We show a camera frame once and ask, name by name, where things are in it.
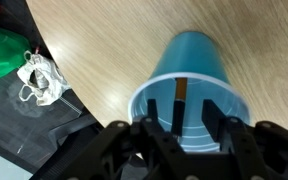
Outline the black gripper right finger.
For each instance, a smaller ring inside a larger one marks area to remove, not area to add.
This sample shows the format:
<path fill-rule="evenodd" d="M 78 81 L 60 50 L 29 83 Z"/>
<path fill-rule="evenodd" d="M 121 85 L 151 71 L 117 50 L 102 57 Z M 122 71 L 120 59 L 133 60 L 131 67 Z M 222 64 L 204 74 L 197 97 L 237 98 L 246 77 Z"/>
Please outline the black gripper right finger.
<path fill-rule="evenodd" d="M 221 121 L 226 118 L 227 116 L 212 100 L 203 101 L 202 122 L 214 142 L 219 141 Z"/>

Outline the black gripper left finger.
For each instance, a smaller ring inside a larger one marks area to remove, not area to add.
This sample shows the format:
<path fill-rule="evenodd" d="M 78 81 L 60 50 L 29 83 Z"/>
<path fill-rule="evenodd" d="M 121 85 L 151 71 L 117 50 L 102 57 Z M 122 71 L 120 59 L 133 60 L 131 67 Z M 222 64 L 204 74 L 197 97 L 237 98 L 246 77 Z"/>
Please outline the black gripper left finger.
<path fill-rule="evenodd" d="M 157 104 L 155 99 L 149 99 L 147 101 L 147 122 L 158 122 Z"/>

